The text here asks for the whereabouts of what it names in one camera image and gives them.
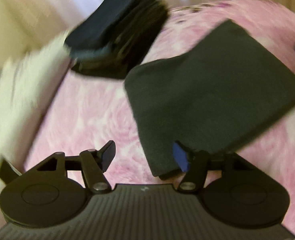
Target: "black device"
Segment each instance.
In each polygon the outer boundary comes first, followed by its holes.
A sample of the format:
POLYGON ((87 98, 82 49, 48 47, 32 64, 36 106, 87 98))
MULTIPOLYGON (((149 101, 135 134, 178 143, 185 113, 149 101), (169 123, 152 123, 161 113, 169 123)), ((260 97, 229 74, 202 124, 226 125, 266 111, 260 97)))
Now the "black device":
POLYGON ((210 155, 175 142, 173 156, 187 172, 177 190, 171 184, 112 190, 103 173, 115 153, 113 141, 78 156, 56 152, 20 176, 4 161, 0 208, 7 224, 0 240, 295 239, 281 225, 286 189, 236 153, 210 155), (81 171, 86 187, 68 170, 81 171), (204 187, 209 170, 222 177, 204 187))

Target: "bed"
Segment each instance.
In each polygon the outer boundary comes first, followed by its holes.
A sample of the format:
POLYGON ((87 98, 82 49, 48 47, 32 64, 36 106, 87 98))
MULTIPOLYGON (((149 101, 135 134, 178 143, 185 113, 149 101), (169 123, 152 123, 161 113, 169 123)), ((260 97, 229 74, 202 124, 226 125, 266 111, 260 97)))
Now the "bed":
MULTIPOLYGON (((218 23, 230 18, 295 73, 295 14, 269 1, 225 0, 175 8, 144 62, 192 48, 218 23)), ((25 161, 28 170, 56 151, 77 155, 114 140, 117 154, 106 178, 116 183, 178 185, 183 175, 161 181, 151 175, 122 81, 69 71, 45 116, 25 161)), ((291 205, 283 221, 295 234, 295 108, 238 153, 280 182, 291 205)), ((219 174, 210 173, 207 183, 219 174)), ((69 177, 83 184, 80 172, 69 177)), ((0 226, 4 221, 0 216, 0 226)))
MULTIPOLYGON (((9 60, 0 73, 0 159, 19 171, 47 109, 65 76, 69 52, 62 33, 40 51, 9 60)), ((0 191, 4 187, 0 180, 0 191)), ((0 225, 4 219, 0 213, 0 225)))

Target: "dark gray folded fabric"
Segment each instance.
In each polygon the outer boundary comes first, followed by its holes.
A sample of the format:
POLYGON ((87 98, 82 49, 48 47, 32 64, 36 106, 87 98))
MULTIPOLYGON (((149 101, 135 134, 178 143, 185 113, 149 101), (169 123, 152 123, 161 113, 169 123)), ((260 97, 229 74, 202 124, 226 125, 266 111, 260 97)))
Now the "dark gray folded fabric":
POLYGON ((189 52, 132 69, 125 89, 154 176, 178 169, 172 144, 236 150, 295 104, 295 75, 231 20, 189 52))

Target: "ribbed black plastic surface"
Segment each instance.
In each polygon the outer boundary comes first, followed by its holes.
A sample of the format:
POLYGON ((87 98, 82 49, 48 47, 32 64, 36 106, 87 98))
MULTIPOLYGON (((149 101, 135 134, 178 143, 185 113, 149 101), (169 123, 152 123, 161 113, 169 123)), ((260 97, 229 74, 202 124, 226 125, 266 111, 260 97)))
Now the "ribbed black plastic surface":
POLYGON ((292 240, 281 225, 239 229, 209 215, 194 195, 172 185, 118 185, 108 195, 92 197, 72 220, 50 228, 7 224, 0 240, 292 240))

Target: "black plastic mount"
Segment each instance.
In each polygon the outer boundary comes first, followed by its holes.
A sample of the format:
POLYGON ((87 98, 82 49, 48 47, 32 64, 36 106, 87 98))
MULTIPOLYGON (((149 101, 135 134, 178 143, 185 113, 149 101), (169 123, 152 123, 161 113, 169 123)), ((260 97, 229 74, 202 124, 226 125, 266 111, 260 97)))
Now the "black plastic mount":
POLYGON ((180 142, 173 155, 186 175, 178 191, 196 194, 210 214, 239 228, 266 228, 280 224, 289 208, 286 189, 236 153, 193 152, 180 142), (222 177, 204 187, 208 171, 222 177))
POLYGON ((0 178, 7 184, 0 194, 0 208, 8 222, 31 228, 63 223, 80 213, 94 194, 106 194, 111 186, 103 173, 116 153, 114 141, 101 150, 78 156, 56 152, 20 176, 3 161, 0 178), (86 188, 67 177, 81 171, 86 188))

